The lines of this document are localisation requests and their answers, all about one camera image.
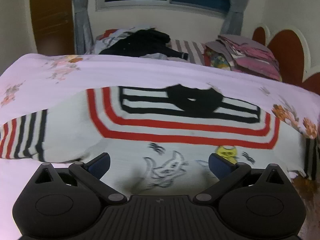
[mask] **striped bed sheet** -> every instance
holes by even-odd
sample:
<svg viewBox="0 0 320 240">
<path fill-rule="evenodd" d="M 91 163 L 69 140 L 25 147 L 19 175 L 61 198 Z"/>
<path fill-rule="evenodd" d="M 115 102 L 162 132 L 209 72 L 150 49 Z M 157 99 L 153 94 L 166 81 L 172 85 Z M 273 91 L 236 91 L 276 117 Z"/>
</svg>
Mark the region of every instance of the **striped bed sheet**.
<svg viewBox="0 0 320 240">
<path fill-rule="evenodd" d="M 189 54 L 189 62 L 197 65 L 204 66 L 204 48 L 205 45 L 200 42 L 195 41 L 183 41 L 183 40 L 174 40 L 170 41 L 170 46 L 172 49 L 179 52 L 186 52 Z"/>
</svg>

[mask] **window sill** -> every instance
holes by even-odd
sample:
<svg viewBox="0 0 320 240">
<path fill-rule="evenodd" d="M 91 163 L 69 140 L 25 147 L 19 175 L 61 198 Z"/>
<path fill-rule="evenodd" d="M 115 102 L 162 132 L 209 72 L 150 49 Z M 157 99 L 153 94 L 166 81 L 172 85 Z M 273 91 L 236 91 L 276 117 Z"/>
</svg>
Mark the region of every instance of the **window sill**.
<svg viewBox="0 0 320 240">
<path fill-rule="evenodd" d="M 195 6 L 189 6 L 184 4 L 171 4 L 166 3 L 166 1 L 163 1 L 165 3 L 163 4 L 156 4 L 155 2 L 158 1 L 147 1 L 147 2 L 153 2 L 153 4 L 147 4 L 146 2 L 144 4 L 135 4 L 137 1 L 130 1 L 128 4 L 121 4 L 121 5 L 114 5 L 114 6 L 98 6 L 96 5 L 96 11 L 106 11 L 106 10 L 121 10 L 121 9 L 162 9 L 162 10 L 174 10 L 174 11 L 182 11 L 182 12 L 190 12 L 190 13 L 197 13 L 202 15 L 208 15 L 213 17 L 218 17 L 221 19 L 225 19 L 227 13 L 220 12 L 220 11 L 214 11 L 213 9 L 207 9 L 204 7 L 195 7 Z"/>
</svg>

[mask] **headboard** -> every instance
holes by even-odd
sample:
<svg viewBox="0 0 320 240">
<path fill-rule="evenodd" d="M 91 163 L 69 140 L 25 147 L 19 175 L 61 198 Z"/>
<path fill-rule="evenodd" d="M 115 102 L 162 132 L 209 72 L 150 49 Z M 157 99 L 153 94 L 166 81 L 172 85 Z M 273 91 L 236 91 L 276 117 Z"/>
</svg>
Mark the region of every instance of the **headboard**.
<svg viewBox="0 0 320 240">
<path fill-rule="evenodd" d="M 252 36 L 254 41 L 266 45 L 279 62 L 284 83 L 302 87 L 320 95 L 320 73 L 310 73 L 310 52 L 303 34 L 290 26 L 272 37 L 265 25 L 258 26 Z"/>
</svg>

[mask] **curtain tieback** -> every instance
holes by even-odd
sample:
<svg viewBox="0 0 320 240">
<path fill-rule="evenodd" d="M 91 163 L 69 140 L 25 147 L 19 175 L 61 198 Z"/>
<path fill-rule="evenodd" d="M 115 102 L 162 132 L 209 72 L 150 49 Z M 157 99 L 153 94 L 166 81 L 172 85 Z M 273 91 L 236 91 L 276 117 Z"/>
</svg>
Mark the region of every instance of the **curtain tieback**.
<svg viewBox="0 0 320 240">
<path fill-rule="evenodd" d="M 87 10 L 87 8 L 85 8 L 85 7 L 82 7 L 82 8 L 75 8 L 75 9 L 74 9 L 75 14 L 76 14 L 76 13 L 79 13 L 79 12 L 84 12 L 84 11 L 86 11 L 86 10 Z"/>
</svg>

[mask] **circular cap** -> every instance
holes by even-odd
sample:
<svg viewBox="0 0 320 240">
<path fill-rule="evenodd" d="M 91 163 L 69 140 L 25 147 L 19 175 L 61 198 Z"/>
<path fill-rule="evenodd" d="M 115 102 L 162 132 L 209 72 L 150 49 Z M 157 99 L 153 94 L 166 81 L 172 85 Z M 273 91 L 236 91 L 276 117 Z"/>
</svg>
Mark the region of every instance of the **circular cap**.
<svg viewBox="0 0 320 240">
<path fill-rule="evenodd" d="M 196 196 L 196 199 L 199 201 L 209 201 L 211 199 L 211 196 L 209 194 L 202 193 L 198 194 Z"/>
<path fill-rule="evenodd" d="M 124 198 L 124 196 L 119 193 L 113 193 L 108 196 L 108 199 L 111 201 L 120 201 L 120 200 L 123 200 L 123 198 Z"/>
<path fill-rule="evenodd" d="M 37 211 L 46 216 L 62 215 L 68 212 L 72 206 L 72 199 L 60 194 L 44 196 L 36 203 Z"/>
<path fill-rule="evenodd" d="M 283 210 L 281 200 L 267 195 L 258 195 L 249 198 L 246 206 L 253 214 L 263 217 L 275 216 Z"/>
</svg>

